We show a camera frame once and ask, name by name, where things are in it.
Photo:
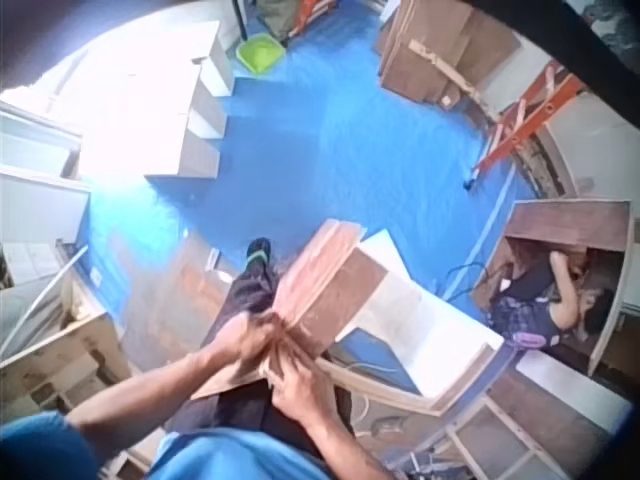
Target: black hair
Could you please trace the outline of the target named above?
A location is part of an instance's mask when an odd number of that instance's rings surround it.
[[[584,329],[589,334],[600,333],[607,321],[611,304],[613,303],[613,291],[605,288],[598,298],[596,298],[593,307],[584,314]]]

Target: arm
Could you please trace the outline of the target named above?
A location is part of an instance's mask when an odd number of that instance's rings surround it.
[[[168,420],[209,377],[262,351],[275,333],[276,320],[267,315],[256,321],[241,313],[201,350],[98,393],[67,420],[103,456],[130,447]]]
[[[552,305],[554,322],[563,330],[572,328],[578,322],[578,292],[569,273],[569,257],[564,253],[549,254],[551,270],[560,292],[560,303]]]
[[[273,355],[282,371],[282,377],[265,372],[274,385],[273,404],[302,425],[334,475],[340,480],[393,479],[344,427],[331,382],[316,364],[285,344],[279,344]]]

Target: green basket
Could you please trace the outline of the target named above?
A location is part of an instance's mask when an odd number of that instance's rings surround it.
[[[286,53],[273,37],[260,33],[249,37],[236,48],[236,56],[253,73],[269,70]]]

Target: blue floor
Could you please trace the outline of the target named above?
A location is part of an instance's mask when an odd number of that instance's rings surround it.
[[[89,243],[83,267],[102,275],[97,293],[116,320],[128,279],[110,254],[114,234],[137,261],[157,266],[196,229],[241,266],[252,238],[271,238],[276,256],[288,258],[336,217],[361,223],[368,235],[388,229],[411,276],[437,294],[446,290],[455,276],[447,272],[467,260],[511,164],[463,190],[485,139],[463,114],[379,86],[378,29],[373,11],[345,0],[294,39],[267,75],[252,77],[234,60],[217,179],[94,181],[79,242]],[[516,173],[474,260],[488,260],[513,201],[531,196]],[[470,269],[459,288],[479,273]],[[454,304],[480,319],[467,295]]]

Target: sneaker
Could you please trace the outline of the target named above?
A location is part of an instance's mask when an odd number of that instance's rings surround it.
[[[266,238],[256,238],[247,248],[247,264],[258,258],[266,264],[271,260],[271,242]]]

